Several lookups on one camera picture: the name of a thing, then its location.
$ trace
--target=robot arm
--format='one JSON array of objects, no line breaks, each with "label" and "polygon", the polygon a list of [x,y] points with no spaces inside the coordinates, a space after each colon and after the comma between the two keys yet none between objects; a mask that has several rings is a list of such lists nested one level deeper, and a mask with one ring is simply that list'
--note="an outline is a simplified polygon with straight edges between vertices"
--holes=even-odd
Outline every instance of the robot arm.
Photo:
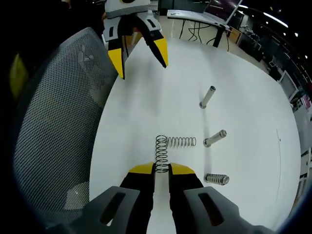
[{"label": "robot arm", "polygon": [[107,0],[104,40],[108,55],[122,79],[125,78],[122,36],[136,27],[163,67],[168,66],[167,42],[159,22],[148,11],[149,0]]}]

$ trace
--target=office floor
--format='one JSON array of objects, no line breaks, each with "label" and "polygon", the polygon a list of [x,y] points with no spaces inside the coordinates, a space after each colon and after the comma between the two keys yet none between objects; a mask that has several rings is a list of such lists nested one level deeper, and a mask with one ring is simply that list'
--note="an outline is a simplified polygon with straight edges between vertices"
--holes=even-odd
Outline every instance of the office floor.
[{"label": "office floor", "polygon": [[[164,33],[164,36],[166,38],[179,38],[181,29],[182,29],[182,23],[183,21],[180,19],[168,19],[167,16],[159,16],[158,20],[160,22],[162,31]],[[183,34],[181,36],[181,39],[183,40],[188,40],[192,34],[189,32],[188,28],[193,28],[194,27],[194,22],[186,21],[183,29]],[[217,29],[215,27],[209,27],[209,28],[202,28],[199,31],[200,38],[202,40],[202,43],[206,44],[207,41],[210,39],[214,38],[216,35]],[[240,49],[236,44],[231,42],[229,40],[229,52],[241,57],[242,59],[247,60],[248,62],[252,63],[253,65],[257,66],[261,70],[263,70],[265,73],[269,73],[268,70],[266,69],[266,65],[263,61],[258,62],[255,60],[253,57],[245,53],[242,49]],[[222,35],[221,42],[219,44],[218,49],[221,50],[228,50],[228,43],[226,39],[225,33]]]}]

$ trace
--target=table leg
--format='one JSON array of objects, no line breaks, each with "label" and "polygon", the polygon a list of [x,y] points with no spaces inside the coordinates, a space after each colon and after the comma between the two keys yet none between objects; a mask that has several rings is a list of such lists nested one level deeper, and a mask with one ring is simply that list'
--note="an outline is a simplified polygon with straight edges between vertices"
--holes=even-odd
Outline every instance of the table leg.
[{"label": "table leg", "polygon": [[217,31],[215,39],[214,39],[214,44],[213,44],[214,47],[219,46],[219,43],[221,41],[222,34],[223,34],[224,30],[225,30],[224,27],[218,27],[218,31]]},{"label": "table leg", "polygon": [[184,28],[185,21],[186,21],[186,19],[184,19],[184,20],[183,20],[183,23],[182,23],[182,29],[181,29],[181,33],[180,33],[180,37],[179,37],[179,39],[181,39],[181,36],[182,36],[182,33],[183,33],[183,28]]}]

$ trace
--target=coil spring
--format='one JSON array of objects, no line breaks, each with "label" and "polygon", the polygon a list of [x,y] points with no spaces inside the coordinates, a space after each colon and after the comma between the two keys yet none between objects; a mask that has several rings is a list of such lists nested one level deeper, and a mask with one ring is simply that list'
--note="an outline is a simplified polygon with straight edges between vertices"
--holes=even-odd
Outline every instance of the coil spring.
[{"label": "coil spring", "polygon": [[229,183],[230,178],[227,175],[206,174],[204,180],[209,183],[225,185]]},{"label": "coil spring", "polygon": [[168,137],[168,147],[189,147],[196,146],[195,137]]},{"label": "coil spring", "polygon": [[168,144],[167,137],[164,135],[156,136],[156,166],[155,171],[158,173],[168,172]]}]

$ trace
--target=desk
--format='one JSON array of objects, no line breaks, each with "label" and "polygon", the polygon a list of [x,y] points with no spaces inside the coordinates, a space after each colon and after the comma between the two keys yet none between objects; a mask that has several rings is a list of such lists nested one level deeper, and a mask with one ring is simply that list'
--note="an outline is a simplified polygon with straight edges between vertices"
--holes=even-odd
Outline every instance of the desk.
[{"label": "desk", "polygon": [[[135,165],[154,161],[157,135],[196,137],[193,148],[169,148],[169,161],[192,168],[248,222],[278,228],[292,208],[300,174],[299,136],[283,89],[236,55],[196,42],[167,42],[166,69],[141,39],[125,63],[126,79],[115,81],[94,143],[90,199],[120,185]],[[211,85],[216,92],[203,110],[199,102]],[[205,148],[204,138],[221,129],[226,138]],[[205,173],[226,174],[230,182],[208,184]],[[156,180],[160,176],[168,177],[157,174]],[[158,222],[156,233],[174,229],[164,180],[154,193],[150,223]]]},{"label": "desk", "polygon": [[182,29],[180,37],[183,33],[183,27],[186,20],[193,21],[193,22],[199,22],[204,23],[208,25],[213,25],[217,27],[217,33],[214,39],[214,47],[218,47],[222,38],[222,34],[225,30],[229,31],[230,27],[226,24],[222,24],[215,19],[206,16],[203,13],[193,12],[193,11],[181,11],[181,10],[168,10],[167,17],[169,19],[179,19],[183,20]]}]

